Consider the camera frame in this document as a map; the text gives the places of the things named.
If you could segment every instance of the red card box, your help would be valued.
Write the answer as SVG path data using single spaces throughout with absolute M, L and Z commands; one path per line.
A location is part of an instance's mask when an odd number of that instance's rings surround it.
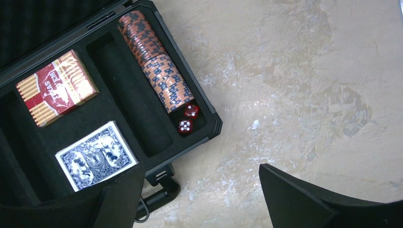
M 19 82 L 17 89 L 38 127 L 49 125 L 99 93 L 73 50 Z

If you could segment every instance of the marble floor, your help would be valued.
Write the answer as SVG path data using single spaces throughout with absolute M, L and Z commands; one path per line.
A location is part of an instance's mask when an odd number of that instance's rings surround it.
M 154 2 L 224 126 L 173 163 L 179 197 L 134 227 L 271 227 L 261 163 L 348 196 L 403 199 L 398 0 Z

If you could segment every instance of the playing card deck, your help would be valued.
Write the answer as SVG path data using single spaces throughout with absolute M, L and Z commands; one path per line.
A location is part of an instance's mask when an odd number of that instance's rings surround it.
M 16 87 L 38 127 L 49 125 L 99 92 L 73 50 Z
M 105 181 L 138 163 L 114 121 L 61 150 L 56 159 L 74 191 Z

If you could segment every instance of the stack of poker chips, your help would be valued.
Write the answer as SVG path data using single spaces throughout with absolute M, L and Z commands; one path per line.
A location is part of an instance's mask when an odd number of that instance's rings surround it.
M 123 15 L 118 28 L 168 113 L 194 98 L 141 12 L 132 11 Z

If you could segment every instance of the die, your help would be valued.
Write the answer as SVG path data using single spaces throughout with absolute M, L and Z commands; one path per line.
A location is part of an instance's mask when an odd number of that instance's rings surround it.
M 184 115 L 186 117 L 196 119 L 197 115 L 199 114 L 200 108 L 194 104 L 187 104 L 185 107 Z
M 179 132 L 180 133 L 191 133 L 193 130 L 192 120 L 181 120 L 179 122 Z

